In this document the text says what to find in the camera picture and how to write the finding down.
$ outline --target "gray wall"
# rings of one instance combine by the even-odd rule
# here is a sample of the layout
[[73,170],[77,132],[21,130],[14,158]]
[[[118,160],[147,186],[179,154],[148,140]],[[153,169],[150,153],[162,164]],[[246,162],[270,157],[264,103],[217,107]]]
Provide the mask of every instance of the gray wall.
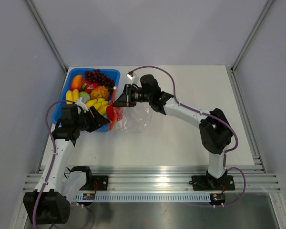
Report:
[[63,72],[23,0],[0,0],[0,229],[9,228],[46,139]]
[[236,73],[266,166],[286,199],[286,0],[276,1]]
[[34,2],[69,66],[231,66],[266,0]]

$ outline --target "plastic bag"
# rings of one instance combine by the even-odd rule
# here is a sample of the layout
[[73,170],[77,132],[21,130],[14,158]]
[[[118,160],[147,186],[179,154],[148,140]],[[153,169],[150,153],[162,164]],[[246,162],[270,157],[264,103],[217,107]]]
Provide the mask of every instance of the plastic bag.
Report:
[[117,120],[112,130],[142,132],[151,121],[152,111],[148,103],[137,103],[135,107],[120,107],[115,110]]

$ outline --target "blue bin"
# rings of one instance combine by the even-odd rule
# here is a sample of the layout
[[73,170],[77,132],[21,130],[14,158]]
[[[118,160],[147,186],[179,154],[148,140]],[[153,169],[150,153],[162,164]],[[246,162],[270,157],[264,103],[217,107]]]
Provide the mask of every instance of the blue bin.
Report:
[[[66,80],[65,86],[63,87],[62,93],[59,97],[59,100],[64,100],[66,99],[66,93],[68,90],[71,88],[71,83],[72,80],[75,76],[77,75],[82,75],[85,77],[85,71],[93,71],[94,68],[74,68],[69,72],[68,78]],[[120,72],[116,69],[100,69],[100,72],[104,73],[107,75],[108,78],[112,79],[115,83],[115,86],[118,86],[119,80],[120,80]],[[61,118],[61,108],[64,106],[66,103],[58,103],[56,105],[53,117],[52,117],[52,122],[54,124],[57,123],[57,120]],[[98,132],[107,132],[109,130],[109,124],[102,126],[100,129],[98,129]]]

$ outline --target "bunch of grapes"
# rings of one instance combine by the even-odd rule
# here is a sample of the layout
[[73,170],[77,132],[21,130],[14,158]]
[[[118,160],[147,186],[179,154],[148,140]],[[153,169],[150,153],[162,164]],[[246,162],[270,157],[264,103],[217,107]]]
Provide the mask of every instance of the bunch of grapes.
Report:
[[85,71],[85,78],[87,81],[91,83],[99,83],[101,86],[115,86],[114,81],[110,78],[107,78],[106,74],[101,73],[100,69],[94,69],[92,72]]

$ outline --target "perforated metal strip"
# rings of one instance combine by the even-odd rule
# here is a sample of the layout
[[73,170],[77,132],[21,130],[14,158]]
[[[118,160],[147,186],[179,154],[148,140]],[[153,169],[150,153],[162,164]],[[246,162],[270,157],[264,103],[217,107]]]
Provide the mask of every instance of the perforated metal strip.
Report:
[[206,193],[98,193],[95,200],[83,199],[84,193],[77,193],[75,202],[210,202]]

